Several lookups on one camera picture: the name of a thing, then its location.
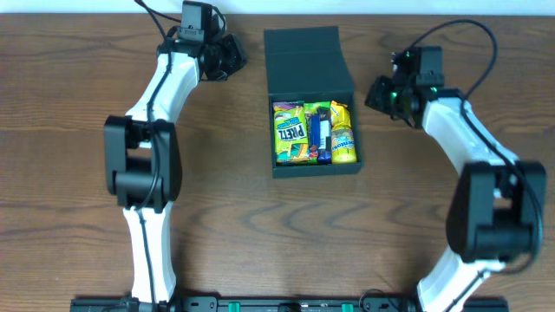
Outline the yellow Mentos gum bottle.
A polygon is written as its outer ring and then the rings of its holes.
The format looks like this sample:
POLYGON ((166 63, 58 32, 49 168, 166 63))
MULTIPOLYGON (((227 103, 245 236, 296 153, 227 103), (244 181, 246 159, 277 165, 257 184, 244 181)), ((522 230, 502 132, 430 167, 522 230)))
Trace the yellow Mentos gum bottle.
POLYGON ((350 127, 337 126, 331 131, 332 163, 350 164, 357 162, 356 144, 350 127))

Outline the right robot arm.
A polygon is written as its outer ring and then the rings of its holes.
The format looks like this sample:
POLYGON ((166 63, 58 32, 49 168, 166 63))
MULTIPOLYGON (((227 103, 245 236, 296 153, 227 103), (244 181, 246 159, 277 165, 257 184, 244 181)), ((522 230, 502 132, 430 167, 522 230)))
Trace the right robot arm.
POLYGON ((412 47, 391 56, 368 107, 433 138, 458 173, 446 219, 447 248, 409 296, 374 294, 366 311, 506 311, 500 297, 475 297, 489 277, 535 257, 543 239, 545 168, 503 147, 480 123, 467 96, 445 88, 442 49, 412 47))

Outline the Haribo gummy candy bag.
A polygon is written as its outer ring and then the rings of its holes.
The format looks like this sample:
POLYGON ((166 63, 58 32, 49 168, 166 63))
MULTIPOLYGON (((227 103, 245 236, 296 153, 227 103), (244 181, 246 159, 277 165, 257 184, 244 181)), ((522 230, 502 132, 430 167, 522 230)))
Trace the Haribo gummy candy bag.
MULTIPOLYGON (((319 108, 328 108, 330 109, 330 102, 329 101, 319 101, 319 102, 312 102, 312 103, 305 103, 304 104, 304 113, 307 118, 312 114, 318 114, 317 110, 319 108)), ((311 150, 309 144, 309 162, 311 164, 319 164, 318 163, 318 150, 311 150)))

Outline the yellow candy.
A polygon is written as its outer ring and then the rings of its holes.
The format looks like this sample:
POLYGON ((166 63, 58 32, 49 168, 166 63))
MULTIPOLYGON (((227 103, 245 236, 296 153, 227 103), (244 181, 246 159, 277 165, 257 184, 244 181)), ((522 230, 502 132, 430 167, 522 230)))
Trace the yellow candy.
POLYGON ((346 104, 332 101, 330 103, 330 119, 333 127, 351 127, 351 118, 346 104))

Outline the dark blue candy bar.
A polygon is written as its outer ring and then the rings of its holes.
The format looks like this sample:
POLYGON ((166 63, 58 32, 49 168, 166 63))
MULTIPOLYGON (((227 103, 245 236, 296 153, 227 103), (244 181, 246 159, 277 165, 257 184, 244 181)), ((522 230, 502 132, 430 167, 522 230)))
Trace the dark blue candy bar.
POLYGON ((331 163, 331 122, 330 110, 328 108, 319 108, 317 110, 319 116, 320 141, 318 148, 318 163, 331 163))

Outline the Pretz snack box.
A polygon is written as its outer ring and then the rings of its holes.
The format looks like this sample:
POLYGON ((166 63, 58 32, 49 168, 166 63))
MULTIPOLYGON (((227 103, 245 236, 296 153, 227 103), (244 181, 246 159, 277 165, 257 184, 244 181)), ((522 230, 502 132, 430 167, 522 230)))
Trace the Pretz snack box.
POLYGON ((275 154, 278 165, 310 160, 307 121, 303 101, 274 102, 275 154))

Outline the blue Eclipse mint tin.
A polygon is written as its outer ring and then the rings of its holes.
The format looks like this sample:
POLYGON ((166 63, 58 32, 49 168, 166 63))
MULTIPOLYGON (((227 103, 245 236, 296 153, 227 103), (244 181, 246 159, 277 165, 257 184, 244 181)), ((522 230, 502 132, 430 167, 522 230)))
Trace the blue Eclipse mint tin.
POLYGON ((307 118, 308 137, 311 150, 318 150, 320 147, 320 116, 312 114, 307 118))

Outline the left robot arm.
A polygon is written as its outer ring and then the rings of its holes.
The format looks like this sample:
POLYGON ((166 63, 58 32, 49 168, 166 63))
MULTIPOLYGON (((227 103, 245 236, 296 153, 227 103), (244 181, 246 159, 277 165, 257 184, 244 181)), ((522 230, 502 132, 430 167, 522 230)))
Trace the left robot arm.
POLYGON ((136 104, 104 123, 105 175, 127 221, 134 260, 131 296, 122 306, 161 311, 172 308, 177 284, 170 239, 170 218, 182 183, 177 119, 202 81, 227 81, 247 57, 214 5, 183 2, 171 29, 161 26, 162 13, 144 2, 139 5, 161 34, 157 64, 136 104))

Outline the black gift box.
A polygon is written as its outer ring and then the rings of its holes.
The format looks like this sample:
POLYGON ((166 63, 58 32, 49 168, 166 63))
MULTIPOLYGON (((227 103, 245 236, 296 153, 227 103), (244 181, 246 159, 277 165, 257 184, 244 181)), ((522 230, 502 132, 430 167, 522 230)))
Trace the black gift box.
POLYGON ((355 104, 355 86, 343 58, 337 26, 304 29, 266 29, 264 57, 268 109, 275 101, 337 101, 349 109, 357 162, 341 165, 277 163, 274 118, 269 118, 271 169, 274 179, 356 174, 363 154, 355 104))

